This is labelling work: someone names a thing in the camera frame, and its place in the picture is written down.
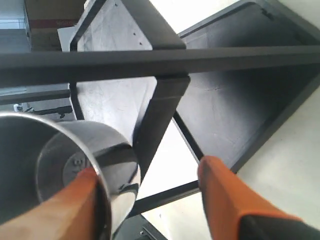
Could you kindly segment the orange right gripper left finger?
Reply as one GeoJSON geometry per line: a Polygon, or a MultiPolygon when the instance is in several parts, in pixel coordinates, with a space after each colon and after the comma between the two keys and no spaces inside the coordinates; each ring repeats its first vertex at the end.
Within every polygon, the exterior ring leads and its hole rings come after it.
{"type": "Polygon", "coordinates": [[[32,210],[0,226],[2,240],[93,240],[98,176],[93,168],[32,210]]]}

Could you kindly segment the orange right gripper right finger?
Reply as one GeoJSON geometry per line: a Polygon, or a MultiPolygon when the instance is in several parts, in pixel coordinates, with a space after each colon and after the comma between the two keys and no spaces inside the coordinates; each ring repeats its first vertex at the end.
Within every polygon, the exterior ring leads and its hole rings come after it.
{"type": "Polygon", "coordinates": [[[214,240],[318,240],[320,231],[275,207],[217,157],[197,170],[203,209],[214,240]]]}

